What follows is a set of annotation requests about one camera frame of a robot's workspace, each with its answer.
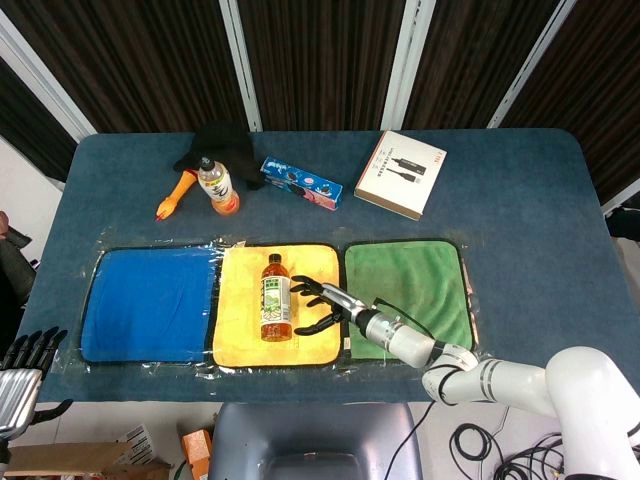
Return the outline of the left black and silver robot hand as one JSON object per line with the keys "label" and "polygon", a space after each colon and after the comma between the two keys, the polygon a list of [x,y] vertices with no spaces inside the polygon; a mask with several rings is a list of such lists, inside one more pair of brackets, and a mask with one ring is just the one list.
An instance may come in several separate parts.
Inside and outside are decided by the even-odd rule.
{"label": "left black and silver robot hand", "polygon": [[65,399],[56,407],[38,411],[41,387],[66,330],[38,330],[13,341],[1,360],[1,454],[8,455],[11,440],[30,426],[54,420],[73,404]]}

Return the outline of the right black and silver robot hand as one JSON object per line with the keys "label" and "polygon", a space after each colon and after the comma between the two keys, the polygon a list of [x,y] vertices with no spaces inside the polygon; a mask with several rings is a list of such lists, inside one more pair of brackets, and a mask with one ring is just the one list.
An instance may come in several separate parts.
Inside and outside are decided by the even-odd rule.
{"label": "right black and silver robot hand", "polygon": [[356,325],[361,335],[366,335],[369,322],[376,313],[363,301],[333,284],[319,283],[305,275],[294,275],[291,279],[296,282],[296,285],[290,288],[291,293],[298,293],[303,297],[311,297],[311,300],[306,304],[308,308],[326,304],[331,309],[328,315],[322,317],[316,323],[295,328],[293,332],[296,335],[316,335],[342,321],[349,321]]}

